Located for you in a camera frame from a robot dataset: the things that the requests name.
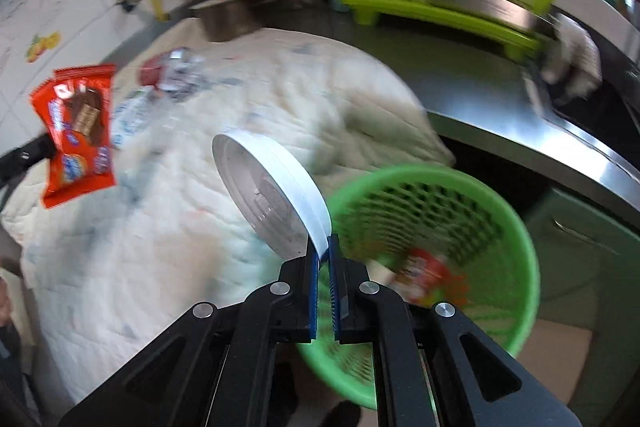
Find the red plastic pizza cup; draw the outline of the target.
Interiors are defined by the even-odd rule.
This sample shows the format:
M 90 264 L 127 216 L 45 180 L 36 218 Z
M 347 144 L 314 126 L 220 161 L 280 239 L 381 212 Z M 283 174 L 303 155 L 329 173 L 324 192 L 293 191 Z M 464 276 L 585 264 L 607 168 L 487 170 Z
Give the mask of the red plastic pizza cup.
M 441 301 L 457 307 L 469 303 L 466 275 L 451 268 L 446 256 L 436 256 L 421 248 L 410 249 L 390 287 L 407 303 L 421 307 L 431 307 Z

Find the orange-red snack wrapper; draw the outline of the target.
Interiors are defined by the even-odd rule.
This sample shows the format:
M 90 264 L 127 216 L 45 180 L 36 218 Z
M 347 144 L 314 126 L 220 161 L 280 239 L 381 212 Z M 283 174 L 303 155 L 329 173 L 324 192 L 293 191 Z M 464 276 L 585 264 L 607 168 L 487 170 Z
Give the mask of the orange-red snack wrapper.
M 54 144 L 44 207 L 116 184 L 111 153 L 111 64 L 57 69 L 32 91 L 32 107 Z

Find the clear plastic bowl lid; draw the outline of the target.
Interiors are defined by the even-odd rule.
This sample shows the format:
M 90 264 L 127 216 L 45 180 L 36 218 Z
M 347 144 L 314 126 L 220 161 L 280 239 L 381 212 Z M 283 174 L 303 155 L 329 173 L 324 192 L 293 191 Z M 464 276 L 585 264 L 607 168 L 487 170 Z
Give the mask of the clear plastic bowl lid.
M 319 261 L 329 249 L 332 223 L 317 184 L 280 143 L 234 130 L 215 136 L 216 167 L 235 206 L 258 237 L 290 260 L 314 247 Z

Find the green mesh trash basket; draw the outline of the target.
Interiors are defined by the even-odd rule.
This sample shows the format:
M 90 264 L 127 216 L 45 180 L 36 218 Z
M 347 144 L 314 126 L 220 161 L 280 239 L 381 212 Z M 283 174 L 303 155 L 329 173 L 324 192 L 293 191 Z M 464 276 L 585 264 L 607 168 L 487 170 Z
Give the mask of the green mesh trash basket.
M 447 301 L 510 355 L 536 320 L 540 274 L 512 207 L 467 174 L 428 164 L 387 167 L 329 199 L 344 257 L 407 303 Z

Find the white quilted cloth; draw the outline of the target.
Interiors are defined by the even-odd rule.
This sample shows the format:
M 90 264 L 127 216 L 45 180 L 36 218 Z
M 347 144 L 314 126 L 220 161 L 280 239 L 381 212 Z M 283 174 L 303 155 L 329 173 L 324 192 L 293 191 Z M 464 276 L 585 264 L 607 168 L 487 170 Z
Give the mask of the white quilted cloth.
M 426 62 L 419 37 L 360 30 L 347 44 L 262 29 L 212 43 L 188 18 L 143 57 L 180 46 L 201 57 L 204 87 L 163 105 L 154 124 L 116 152 L 113 187 L 44 208 L 47 173 L 37 167 L 2 209 L 2 227 L 21 246 L 38 335 L 32 380 L 53 416 L 194 303 L 238 303 L 277 273 L 277 255 L 220 179 L 217 134 L 276 140 L 323 195 L 378 168 L 454 160 L 400 77 Z

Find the red and white carton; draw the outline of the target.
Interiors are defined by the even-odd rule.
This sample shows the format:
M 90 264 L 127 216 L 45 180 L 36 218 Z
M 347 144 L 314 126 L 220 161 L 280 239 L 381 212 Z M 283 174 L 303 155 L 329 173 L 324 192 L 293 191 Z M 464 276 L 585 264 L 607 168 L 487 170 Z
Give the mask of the red and white carton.
M 146 60 L 138 70 L 138 81 L 141 86 L 160 89 L 160 80 L 163 78 L 168 61 L 167 53 L 157 54 Z

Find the crumpled silver foil wrapper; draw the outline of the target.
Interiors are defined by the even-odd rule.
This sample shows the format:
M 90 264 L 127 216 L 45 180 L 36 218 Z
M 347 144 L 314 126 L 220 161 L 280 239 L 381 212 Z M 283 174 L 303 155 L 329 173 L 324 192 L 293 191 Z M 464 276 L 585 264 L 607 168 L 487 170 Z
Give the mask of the crumpled silver foil wrapper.
M 171 101 L 182 102 L 209 85 L 204 57 L 189 48 L 177 48 L 160 56 L 157 89 Z

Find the steel pot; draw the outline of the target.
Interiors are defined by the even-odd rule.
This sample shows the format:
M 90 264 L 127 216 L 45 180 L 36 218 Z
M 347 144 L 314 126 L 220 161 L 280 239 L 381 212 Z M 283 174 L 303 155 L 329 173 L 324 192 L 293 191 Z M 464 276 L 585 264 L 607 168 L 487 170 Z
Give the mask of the steel pot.
M 190 7 L 209 42 L 227 42 L 260 28 L 253 6 L 264 0 L 206 0 Z

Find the white dish rag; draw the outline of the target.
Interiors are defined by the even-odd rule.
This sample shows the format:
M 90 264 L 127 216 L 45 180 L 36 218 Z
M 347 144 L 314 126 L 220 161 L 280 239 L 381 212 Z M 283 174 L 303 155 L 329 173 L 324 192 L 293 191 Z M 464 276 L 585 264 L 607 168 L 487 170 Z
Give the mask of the white dish rag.
M 555 91 L 560 105 L 588 98 L 602 83 L 601 57 L 589 32 L 560 14 L 553 24 L 555 40 L 542 62 L 540 75 Z

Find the cleaver knife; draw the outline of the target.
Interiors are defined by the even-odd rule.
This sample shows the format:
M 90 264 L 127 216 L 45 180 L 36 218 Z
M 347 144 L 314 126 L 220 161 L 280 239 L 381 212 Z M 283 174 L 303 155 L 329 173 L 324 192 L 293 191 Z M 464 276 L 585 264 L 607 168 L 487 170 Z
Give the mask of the cleaver knife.
M 533 30 L 538 17 L 509 0 L 428 0 L 432 5 L 521 31 Z

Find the fruit wall sticker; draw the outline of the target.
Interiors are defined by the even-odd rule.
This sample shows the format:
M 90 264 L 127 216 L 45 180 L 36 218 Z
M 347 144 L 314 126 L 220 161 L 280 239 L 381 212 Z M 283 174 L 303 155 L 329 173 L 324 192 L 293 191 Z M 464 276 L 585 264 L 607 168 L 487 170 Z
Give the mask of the fruit wall sticker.
M 44 52 L 54 50 L 61 41 L 62 35 L 59 31 L 45 36 L 34 35 L 25 54 L 26 62 L 33 63 L 37 61 Z

